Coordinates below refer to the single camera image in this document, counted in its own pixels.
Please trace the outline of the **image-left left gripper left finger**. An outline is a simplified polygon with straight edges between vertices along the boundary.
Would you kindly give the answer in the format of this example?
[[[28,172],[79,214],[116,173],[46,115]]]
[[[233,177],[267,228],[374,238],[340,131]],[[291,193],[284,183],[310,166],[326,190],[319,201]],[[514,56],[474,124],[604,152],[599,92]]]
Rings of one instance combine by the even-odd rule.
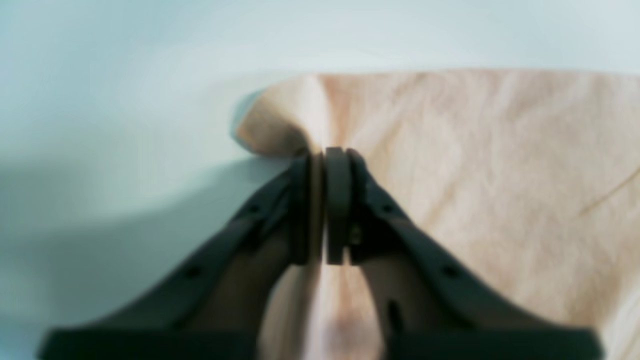
[[[310,257],[311,155],[263,185],[159,284],[94,323],[53,330],[41,360],[256,360],[269,296]]]

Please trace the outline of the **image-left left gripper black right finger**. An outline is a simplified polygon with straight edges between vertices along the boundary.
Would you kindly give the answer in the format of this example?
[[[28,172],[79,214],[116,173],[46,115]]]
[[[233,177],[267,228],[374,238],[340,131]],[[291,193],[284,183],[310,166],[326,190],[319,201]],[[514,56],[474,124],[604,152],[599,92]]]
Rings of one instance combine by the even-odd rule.
[[[424,233],[354,149],[325,152],[326,261],[365,276],[384,360],[601,360],[594,331],[514,305]]]

